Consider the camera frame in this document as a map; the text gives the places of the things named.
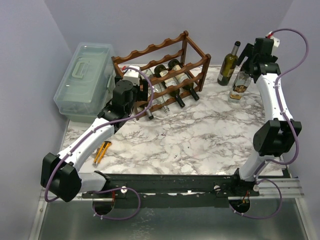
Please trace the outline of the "green bottle brown label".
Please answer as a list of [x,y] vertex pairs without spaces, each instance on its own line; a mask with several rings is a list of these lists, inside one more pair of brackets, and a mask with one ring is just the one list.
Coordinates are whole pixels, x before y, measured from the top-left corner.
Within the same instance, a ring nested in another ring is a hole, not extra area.
[[153,116],[152,112],[149,109],[147,109],[147,106],[148,106],[148,104],[145,103],[145,104],[142,104],[140,106],[140,108],[142,108],[143,110],[146,109],[145,114],[147,115],[148,119],[153,120],[154,116]]

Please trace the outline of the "clear bottle black cap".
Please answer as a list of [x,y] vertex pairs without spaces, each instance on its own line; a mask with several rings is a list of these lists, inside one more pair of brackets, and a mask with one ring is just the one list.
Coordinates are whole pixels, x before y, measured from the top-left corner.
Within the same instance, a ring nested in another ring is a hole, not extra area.
[[238,103],[248,89],[252,78],[244,71],[239,71],[228,95],[228,101]]

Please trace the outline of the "green bottle silver foil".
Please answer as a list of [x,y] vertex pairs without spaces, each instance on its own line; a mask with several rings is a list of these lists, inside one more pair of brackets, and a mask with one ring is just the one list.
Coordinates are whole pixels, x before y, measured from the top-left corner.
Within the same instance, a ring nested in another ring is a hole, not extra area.
[[241,45],[240,41],[236,41],[232,48],[232,51],[228,53],[223,60],[223,63],[220,68],[220,72],[217,77],[217,82],[221,86],[227,86],[230,82],[230,79],[234,73],[236,63],[238,60],[238,50]]

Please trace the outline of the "dark green wine bottle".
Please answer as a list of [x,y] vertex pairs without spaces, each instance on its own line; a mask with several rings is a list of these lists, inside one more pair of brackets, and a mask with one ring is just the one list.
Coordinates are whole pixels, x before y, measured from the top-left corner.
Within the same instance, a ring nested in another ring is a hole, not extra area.
[[[167,70],[167,68],[163,64],[160,64],[154,68],[154,73],[155,73],[156,77],[158,77],[158,78],[164,77],[165,75],[168,74],[168,72],[169,71]],[[171,86],[175,87],[177,85],[176,81],[172,77],[164,80],[161,84],[164,86],[165,89],[167,89],[168,87],[171,87]],[[176,90],[170,92],[169,95],[171,97],[175,98],[175,100],[177,101],[177,103],[179,104],[179,106],[181,108],[185,107],[185,103],[183,102],[183,100],[180,97],[180,90],[179,89],[176,89]]]
[[[178,71],[182,69],[182,64],[177,59],[172,59],[168,62],[168,69]],[[184,80],[189,79],[189,76],[186,73],[181,73],[175,76],[175,79],[179,84],[181,84]],[[182,87],[184,90],[188,91],[195,101],[198,101],[200,97],[194,90],[194,83],[191,82],[188,85]]]

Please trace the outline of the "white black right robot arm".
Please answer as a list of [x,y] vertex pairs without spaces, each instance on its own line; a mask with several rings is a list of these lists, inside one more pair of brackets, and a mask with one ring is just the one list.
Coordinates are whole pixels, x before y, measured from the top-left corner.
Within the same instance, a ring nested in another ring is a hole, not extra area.
[[234,173],[230,191],[241,196],[256,188],[259,174],[269,163],[280,165],[276,159],[298,143],[302,124],[295,121],[287,108],[281,85],[281,70],[272,54],[274,40],[258,37],[248,43],[237,64],[256,84],[264,107],[265,123],[253,136],[254,151]]

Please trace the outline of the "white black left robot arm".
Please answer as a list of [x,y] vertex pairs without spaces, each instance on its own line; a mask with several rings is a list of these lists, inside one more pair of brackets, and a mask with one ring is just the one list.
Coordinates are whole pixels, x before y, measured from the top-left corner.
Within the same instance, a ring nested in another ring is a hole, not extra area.
[[131,115],[135,102],[148,98],[148,82],[138,79],[138,84],[115,77],[112,99],[100,111],[90,127],[69,147],[57,154],[47,153],[42,160],[40,184],[45,189],[44,199],[53,202],[49,193],[65,202],[73,200],[77,194],[95,192],[104,198],[110,194],[108,177],[99,172],[80,175],[79,171],[89,156],[113,136]]

